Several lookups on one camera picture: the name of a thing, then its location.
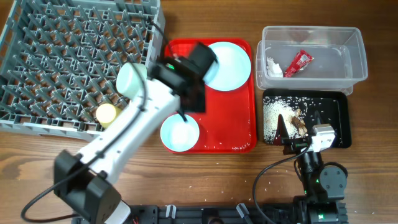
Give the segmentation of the food scraps and rice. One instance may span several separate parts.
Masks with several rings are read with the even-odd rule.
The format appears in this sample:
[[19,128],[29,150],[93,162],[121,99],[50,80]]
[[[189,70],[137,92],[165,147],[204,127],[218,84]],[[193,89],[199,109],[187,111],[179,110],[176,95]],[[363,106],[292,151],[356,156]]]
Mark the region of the food scraps and rice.
[[[265,95],[262,101],[264,142],[269,145],[273,145],[278,115],[283,116],[290,139],[310,138],[311,140],[312,128],[316,125],[315,111],[318,110],[321,116],[326,114],[326,110],[322,108],[326,102],[321,98]],[[324,124],[329,124],[326,119],[322,119]]]

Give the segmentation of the light blue saucer bowl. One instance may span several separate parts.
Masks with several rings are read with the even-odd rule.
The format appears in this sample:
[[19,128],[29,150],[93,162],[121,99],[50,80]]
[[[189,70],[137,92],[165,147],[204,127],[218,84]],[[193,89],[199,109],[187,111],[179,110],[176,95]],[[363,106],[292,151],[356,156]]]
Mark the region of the light blue saucer bowl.
[[198,123],[189,115],[186,121],[179,114],[169,116],[160,127],[160,138],[163,145],[173,152],[190,150],[200,137]]

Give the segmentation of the large light blue plate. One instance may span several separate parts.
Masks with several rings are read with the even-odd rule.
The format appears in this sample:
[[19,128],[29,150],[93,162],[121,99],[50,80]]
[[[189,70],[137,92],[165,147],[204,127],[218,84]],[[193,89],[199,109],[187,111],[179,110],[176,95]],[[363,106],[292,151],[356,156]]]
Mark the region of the large light blue plate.
[[244,85],[251,74],[249,55],[231,42],[215,42],[209,48],[215,53],[218,64],[205,75],[206,85],[218,91],[232,91]]

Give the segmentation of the red sauce packet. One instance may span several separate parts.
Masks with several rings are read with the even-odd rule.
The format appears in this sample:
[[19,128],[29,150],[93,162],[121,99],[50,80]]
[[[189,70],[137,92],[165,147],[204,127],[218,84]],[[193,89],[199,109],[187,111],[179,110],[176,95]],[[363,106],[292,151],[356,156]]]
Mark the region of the red sauce packet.
[[313,59],[313,56],[311,56],[305,50],[300,49],[300,51],[295,55],[292,63],[284,72],[284,78],[290,78],[293,76],[293,74],[303,70]]

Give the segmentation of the white napkin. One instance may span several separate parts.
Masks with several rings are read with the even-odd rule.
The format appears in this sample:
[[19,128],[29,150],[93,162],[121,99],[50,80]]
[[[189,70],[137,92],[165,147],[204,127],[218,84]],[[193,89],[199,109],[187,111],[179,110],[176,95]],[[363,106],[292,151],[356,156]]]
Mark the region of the white napkin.
[[274,62],[273,58],[267,57],[267,74],[270,77],[274,78],[282,78],[284,76],[284,73],[278,63]]

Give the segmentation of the green bowl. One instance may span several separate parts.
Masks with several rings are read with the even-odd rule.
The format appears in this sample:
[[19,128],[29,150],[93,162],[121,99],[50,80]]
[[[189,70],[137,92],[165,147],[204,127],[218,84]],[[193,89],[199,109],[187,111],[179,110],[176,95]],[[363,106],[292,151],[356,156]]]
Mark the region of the green bowl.
[[138,91],[142,88],[141,79],[147,78],[147,67],[141,63],[125,63],[119,70],[116,79],[118,93],[133,100]]

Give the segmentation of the yellow plastic cup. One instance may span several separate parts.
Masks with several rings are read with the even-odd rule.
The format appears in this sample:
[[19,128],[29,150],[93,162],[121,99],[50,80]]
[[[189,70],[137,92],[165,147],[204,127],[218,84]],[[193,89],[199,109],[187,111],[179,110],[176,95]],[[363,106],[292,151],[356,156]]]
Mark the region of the yellow plastic cup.
[[103,128],[108,128],[119,116],[122,110],[112,104],[105,103],[100,105],[95,112],[96,118]]

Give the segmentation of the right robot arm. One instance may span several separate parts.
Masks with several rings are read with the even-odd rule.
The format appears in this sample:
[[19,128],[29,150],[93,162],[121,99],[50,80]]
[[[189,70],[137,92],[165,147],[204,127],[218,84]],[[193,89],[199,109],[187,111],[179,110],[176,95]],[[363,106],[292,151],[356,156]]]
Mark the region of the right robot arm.
[[337,162],[323,162],[321,152],[331,147],[335,131],[330,124],[314,125],[308,136],[289,138],[283,116],[278,116],[276,143],[285,155],[294,154],[295,171],[304,195],[296,196],[281,223],[348,223],[345,198],[348,171]]

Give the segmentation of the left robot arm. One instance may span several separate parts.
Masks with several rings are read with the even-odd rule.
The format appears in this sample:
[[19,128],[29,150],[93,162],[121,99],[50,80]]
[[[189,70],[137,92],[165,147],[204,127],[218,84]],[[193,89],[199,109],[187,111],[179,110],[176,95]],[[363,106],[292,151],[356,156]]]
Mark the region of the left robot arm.
[[114,188],[134,151],[170,114],[183,120],[203,113],[205,78],[218,68],[214,51],[201,42],[188,57],[164,58],[139,75],[141,92],[112,125],[77,154],[63,150],[54,163],[54,193],[69,205],[72,217],[89,223],[124,223],[131,209]]

